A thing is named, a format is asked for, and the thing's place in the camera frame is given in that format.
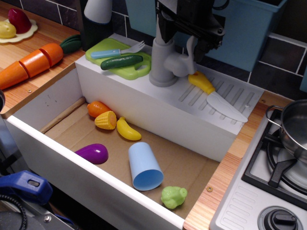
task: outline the purple eggplant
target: purple eggplant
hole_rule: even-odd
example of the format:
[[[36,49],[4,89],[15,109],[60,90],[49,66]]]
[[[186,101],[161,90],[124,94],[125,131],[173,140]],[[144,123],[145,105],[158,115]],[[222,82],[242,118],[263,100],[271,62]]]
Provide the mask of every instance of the purple eggplant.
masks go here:
[[[92,164],[102,164],[107,161],[109,154],[102,144],[91,144],[75,152]]]

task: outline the blue clamp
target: blue clamp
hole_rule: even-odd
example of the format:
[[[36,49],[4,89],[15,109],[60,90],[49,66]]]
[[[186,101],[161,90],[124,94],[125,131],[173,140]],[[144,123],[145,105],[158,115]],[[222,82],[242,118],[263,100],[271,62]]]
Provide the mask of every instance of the blue clamp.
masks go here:
[[[21,171],[0,177],[0,194],[16,195],[25,201],[46,204],[53,193],[49,182],[29,171]]]

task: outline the toy stove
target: toy stove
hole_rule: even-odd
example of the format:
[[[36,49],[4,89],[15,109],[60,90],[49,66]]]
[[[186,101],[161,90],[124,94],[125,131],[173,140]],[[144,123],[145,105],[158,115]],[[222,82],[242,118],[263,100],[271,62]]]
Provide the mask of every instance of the toy stove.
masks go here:
[[[280,124],[280,110],[269,112]],[[263,118],[210,230],[307,229],[307,165],[282,145],[279,127]]]

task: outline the toy carrot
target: toy carrot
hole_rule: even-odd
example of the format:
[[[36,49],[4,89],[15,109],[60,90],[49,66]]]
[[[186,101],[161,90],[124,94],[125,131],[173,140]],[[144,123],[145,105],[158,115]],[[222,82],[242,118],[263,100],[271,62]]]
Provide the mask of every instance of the toy carrot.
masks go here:
[[[0,89],[4,90],[49,69],[62,60],[64,54],[81,47],[79,35],[65,39],[60,45],[49,43],[0,72]]]

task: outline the dark tile wall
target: dark tile wall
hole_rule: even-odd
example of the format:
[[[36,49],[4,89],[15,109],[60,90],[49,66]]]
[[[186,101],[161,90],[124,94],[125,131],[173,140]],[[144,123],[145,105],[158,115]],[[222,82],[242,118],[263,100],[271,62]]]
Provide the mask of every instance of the dark tile wall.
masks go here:
[[[75,0],[3,0],[62,25],[79,30]],[[153,37],[131,29],[125,0],[113,0],[113,31],[152,46]],[[293,100],[307,98],[299,87],[307,65],[307,44],[270,35],[262,57],[248,72],[209,57],[199,63]]]

